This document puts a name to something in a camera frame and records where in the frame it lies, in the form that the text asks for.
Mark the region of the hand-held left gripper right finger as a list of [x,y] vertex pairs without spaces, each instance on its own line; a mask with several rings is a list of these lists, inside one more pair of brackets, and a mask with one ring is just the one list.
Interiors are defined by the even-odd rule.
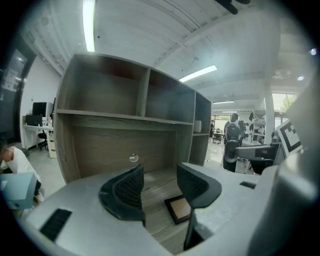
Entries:
[[251,256],[277,167],[258,176],[191,163],[179,163],[176,171],[191,207],[183,256]]

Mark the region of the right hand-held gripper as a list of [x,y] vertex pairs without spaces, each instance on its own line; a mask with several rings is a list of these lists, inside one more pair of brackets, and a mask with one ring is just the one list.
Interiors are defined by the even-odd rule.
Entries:
[[[303,149],[302,142],[292,122],[287,119],[275,129],[287,158]],[[237,147],[235,155],[248,160],[274,160],[280,144],[262,144]]]

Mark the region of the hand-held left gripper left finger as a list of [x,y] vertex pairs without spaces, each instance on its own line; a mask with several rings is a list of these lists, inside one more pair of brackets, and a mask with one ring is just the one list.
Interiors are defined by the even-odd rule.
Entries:
[[170,256],[145,227],[144,166],[66,184],[25,219],[52,255]]

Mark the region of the dark framed picture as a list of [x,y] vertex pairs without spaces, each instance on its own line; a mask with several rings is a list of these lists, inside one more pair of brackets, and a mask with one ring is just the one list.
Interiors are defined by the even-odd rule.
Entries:
[[176,225],[190,219],[191,207],[183,195],[164,200],[165,206]]

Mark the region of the wooden desk shelf unit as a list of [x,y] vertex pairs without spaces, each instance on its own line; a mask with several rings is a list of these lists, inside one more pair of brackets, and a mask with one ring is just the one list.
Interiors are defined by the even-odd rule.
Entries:
[[[57,159],[67,183],[141,163],[146,172],[203,165],[212,104],[149,66],[77,53],[55,98]],[[194,133],[195,120],[202,121]]]

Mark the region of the white metal shelf rack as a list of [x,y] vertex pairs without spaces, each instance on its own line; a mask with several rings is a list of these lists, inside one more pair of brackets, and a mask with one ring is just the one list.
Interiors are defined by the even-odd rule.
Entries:
[[266,110],[256,109],[251,113],[250,118],[250,130],[252,131],[251,141],[263,144],[266,130]]

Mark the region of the glass window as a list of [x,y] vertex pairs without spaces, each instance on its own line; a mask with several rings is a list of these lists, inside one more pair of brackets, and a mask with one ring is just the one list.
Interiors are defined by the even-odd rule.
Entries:
[[296,95],[293,93],[273,93],[273,107],[275,112],[286,113],[295,102]]

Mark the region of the light blue box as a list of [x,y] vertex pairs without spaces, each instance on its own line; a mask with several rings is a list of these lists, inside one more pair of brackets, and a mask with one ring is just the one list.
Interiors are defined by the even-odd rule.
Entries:
[[0,174],[0,191],[11,210],[30,209],[37,178],[32,172]]

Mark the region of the black office chair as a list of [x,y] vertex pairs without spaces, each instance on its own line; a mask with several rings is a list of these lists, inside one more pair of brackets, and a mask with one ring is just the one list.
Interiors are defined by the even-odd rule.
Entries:
[[39,149],[42,150],[42,148],[45,148],[45,149],[49,150],[49,149],[48,149],[47,134],[45,133],[45,131],[43,130],[43,131],[42,131],[41,133],[39,133],[37,136],[38,136],[39,139],[42,139],[42,140],[43,140],[42,144],[39,146]]

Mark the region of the white office table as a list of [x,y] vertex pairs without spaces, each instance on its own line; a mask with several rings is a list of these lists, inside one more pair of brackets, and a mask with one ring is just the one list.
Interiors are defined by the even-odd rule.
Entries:
[[23,142],[24,142],[25,146],[27,145],[27,141],[26,141],[26,138],[27,138],[26,132],[27,131],[33,131],[36,135],[37,135],[37,132],[44,131],[44,133],[46,135],[49,158],[50,159],[57,158],[57,152],[56,152],[55,140],[54,140],[54,128],[52,125],[33,126],[33,125],[23,124],[22,130],[23,130],[23,134],[24,134]]

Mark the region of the black box device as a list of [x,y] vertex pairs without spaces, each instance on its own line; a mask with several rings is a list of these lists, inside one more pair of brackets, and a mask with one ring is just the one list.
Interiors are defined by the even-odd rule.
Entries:
[[26,115],[25,124],[28,126],[41,127],[43,125],[42,115]]

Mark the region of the black monitor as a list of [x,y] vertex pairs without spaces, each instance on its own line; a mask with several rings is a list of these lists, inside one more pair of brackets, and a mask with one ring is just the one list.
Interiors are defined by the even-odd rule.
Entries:
[[43,118],[47,116],[47,103],[46,102],[34,102],[32,105],[32,115],[42,116]]

